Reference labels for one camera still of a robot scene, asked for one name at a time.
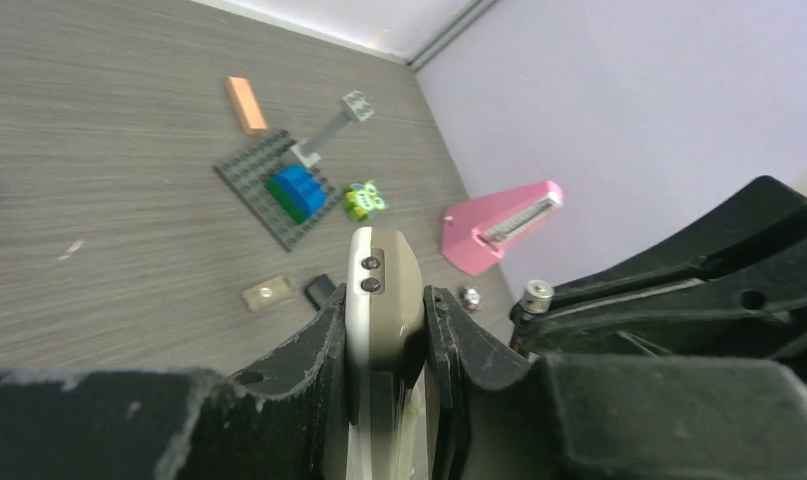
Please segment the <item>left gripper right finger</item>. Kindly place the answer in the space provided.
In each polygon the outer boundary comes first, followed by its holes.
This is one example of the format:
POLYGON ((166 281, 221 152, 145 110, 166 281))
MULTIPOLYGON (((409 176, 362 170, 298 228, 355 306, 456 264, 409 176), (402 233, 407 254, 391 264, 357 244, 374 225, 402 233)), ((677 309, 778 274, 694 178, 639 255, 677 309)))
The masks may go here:
POLYGON ((426 287, 424 303, 430 478, 548 478, 540 370, 478 325, 449 290, 426 287))

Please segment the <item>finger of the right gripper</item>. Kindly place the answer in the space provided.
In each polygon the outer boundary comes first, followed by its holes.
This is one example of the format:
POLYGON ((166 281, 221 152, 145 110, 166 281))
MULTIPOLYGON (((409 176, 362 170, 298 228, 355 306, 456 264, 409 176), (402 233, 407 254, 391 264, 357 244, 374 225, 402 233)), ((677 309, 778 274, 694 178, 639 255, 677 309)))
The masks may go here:
POLYGON ((530 324, 535 353, 766 359, 807 385, 807 238, 720 279, 530 324))
POLYGON ((806 238, 807 197, 763 175, 656 245, 556 286, 550 310, 688 279, 718 279, 806 238))

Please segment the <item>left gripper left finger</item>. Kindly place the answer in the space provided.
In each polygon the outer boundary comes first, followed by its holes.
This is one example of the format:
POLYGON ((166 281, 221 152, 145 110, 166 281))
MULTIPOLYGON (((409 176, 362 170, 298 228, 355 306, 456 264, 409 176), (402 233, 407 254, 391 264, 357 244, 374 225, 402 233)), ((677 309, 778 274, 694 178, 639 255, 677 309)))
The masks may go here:
POLYGON ((344 479, 347 468, 345 286, 312 321, 231 379, 256 397, 249 445, 258 479, 344 479))

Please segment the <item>beige remote control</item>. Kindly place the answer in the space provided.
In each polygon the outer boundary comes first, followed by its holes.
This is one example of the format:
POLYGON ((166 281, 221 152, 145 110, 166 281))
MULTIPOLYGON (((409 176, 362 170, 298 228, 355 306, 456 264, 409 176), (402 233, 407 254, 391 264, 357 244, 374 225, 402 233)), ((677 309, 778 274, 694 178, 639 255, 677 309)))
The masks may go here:
POLYGON ((425 360, 423 281, 404 235, 360 227, 345 291, 349 420, 362 479, 407 479, 425 360))

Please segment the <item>beige battery cover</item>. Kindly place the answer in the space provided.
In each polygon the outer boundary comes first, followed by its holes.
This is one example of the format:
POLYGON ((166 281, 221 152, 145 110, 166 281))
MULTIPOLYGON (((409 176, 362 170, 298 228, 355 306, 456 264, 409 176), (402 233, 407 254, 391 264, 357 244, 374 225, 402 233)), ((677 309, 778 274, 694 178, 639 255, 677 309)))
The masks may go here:
POLYGON ((290 276, 277 275, 241 292, 241 298, 250 312, 258 312, 280 302, 293 293, 290 276))

